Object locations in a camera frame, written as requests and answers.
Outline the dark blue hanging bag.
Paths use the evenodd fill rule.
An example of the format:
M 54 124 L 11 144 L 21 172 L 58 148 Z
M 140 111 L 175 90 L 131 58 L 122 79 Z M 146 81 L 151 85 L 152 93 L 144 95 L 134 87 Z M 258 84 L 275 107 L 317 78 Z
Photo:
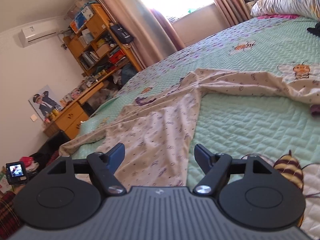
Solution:
M 110 29 L 122 44 L 129 44 L 134 41 L 134 37 L 121 24 L 111 25 Z

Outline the wooden desk with drawers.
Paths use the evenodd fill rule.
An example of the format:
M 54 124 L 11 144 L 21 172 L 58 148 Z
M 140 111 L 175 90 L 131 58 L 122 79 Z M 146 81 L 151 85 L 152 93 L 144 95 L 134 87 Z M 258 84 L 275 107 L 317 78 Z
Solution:
M 52 121 L 44 126 L 44 134 L 47 137 L 51 137 L 59 130 L 62 130 L 70 139 L 74 139 L 80 132 L 81 123 L 89 119 L 89 115 L 83 109 L 84 103 L 94 93 L 102 89 L 104 86 L 103 82 L 117 70 L 119 68 L 112 67 L 106 75 L 103 75 L 102 78 L 59 112 L 57 116 L 54 116 Z

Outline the red orange box on shelf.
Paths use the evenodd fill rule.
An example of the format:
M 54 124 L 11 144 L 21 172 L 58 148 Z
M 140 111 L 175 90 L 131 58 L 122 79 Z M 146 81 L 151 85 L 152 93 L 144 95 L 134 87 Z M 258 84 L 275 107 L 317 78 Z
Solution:
M 121 49 L 119 49 L 118 51 L 114 51 L 112 54 L 110 54 L 108 60 L 112 64 L 116 64 L 118 61 L 120 61 L 125 56 L 126 56 L 125 53 Z

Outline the pink left curtain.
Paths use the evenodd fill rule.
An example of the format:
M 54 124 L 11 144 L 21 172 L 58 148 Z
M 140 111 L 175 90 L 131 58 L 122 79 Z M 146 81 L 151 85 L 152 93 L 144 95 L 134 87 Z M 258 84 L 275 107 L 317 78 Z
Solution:
M 117 23 L 133 36 L 135 54 L 144 67 L 185 48 L 172 24 L 150 0 L 102 0 Z

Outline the white wall air conditioner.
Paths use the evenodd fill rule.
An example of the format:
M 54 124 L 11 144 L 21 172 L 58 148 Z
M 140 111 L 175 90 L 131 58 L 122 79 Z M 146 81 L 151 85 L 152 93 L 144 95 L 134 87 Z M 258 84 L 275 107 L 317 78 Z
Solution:
M 59 24 L 56 21 L 46 21 L 22 28 L 18 37 L 21 45 L 25 48 L 29 45 L 56 36 L 58 31 Z

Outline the green quilted bed cover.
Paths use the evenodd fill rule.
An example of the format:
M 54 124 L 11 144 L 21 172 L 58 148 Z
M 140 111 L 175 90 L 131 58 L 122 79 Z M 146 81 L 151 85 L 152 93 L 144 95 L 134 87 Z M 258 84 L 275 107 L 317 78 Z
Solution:
M 81 125 L 80 134 L 112 122 L 135 98 L 158 94 L 198 68 L 271 72 L 285 78 L 300 64 L 318 69 L 319 37 L 308 32 L 315 25 L 302 16 L 262 17 L 209 36 L 136 74 Z M 198 143 L 234 158 L 258 153 L 275 161 L 291 152 L 304 173 L 302 229 L 319 239 L 319 119 L 309 106 L 287 98 L 207 94 L 191 146 Z

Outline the wooden bookshelf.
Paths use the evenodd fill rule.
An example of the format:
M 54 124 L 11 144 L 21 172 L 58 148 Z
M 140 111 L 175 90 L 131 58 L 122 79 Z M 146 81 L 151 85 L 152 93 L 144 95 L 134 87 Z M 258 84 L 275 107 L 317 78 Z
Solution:
M 110 26 L 113 22 L 99 3 L 86 6 L 83 12 L 91 12 L 90 19 L 84 19 L 82 26 L 76 27 L 76 20 L 71 23 L 71 35 L 63 38 L 82 70 L 83 76 L 98 72 L 99 68 L 121 68 L 130 63 L 136 71 L 142 70 L 141 64 L 133 54 L 129 44 L 122 44 L 112 33 Z M 125 57 L 112 64 L 108 59 L 110 54 L 121 49 Z

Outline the cream purple-print pajama garment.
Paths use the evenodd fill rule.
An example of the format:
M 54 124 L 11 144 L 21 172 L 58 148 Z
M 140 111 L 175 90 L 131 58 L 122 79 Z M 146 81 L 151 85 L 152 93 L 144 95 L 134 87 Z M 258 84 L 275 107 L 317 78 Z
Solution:
M 99 152 L 123 143 L 125 159 L 115 175 L 125 188 L 183 186 L 202 97 L 215 92 L 283 96 L 308 105 L 319 104 L 317 81 L 286 82 L 269 72 L 197 69 L 173 87 L 124 106 L 116 120 L 63 144 L 59 154 L 71 156 L 82 145 L 96 141 L 101 141 Z

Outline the floral white pillow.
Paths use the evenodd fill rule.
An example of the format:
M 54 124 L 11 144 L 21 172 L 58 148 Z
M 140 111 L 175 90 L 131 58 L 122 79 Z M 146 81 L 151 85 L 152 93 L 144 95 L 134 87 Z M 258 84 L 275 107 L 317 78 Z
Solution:
M 251 16 L 299 15 L 319 20 L 319 0 L 258 0 Z

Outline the red plaid cloth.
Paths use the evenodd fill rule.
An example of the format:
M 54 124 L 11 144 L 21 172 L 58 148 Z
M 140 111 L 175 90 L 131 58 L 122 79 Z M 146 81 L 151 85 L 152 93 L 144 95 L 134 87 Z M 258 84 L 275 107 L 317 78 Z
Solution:
M 13 235 L 22 225 L 22 221 L 14 211 L 13 200 L 16 194 L 8 191 L 1 198 L 1 212 L 0 212 L 0 237 L 1 239 L 8 239 Z

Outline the white wall switch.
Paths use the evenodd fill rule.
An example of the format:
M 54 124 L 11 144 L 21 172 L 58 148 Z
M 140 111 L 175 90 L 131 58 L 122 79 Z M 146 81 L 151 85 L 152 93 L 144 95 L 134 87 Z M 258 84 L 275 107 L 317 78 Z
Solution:
M 35 114 L 33 114 L 30 119 L 32 120 L 32 122 L 35 122 L 37 120 L 37 116 Z

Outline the uniformed men portrait poster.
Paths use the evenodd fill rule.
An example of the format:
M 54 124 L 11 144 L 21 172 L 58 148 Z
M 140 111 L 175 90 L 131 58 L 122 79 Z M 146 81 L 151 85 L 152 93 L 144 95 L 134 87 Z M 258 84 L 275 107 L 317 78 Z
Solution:
M 51 88 L 46 85 L 29 98 L 29 103 L 35 109 L 42 121 L 48 118 L 52 110 L 62 110 L 58 97 L 55 96 Z

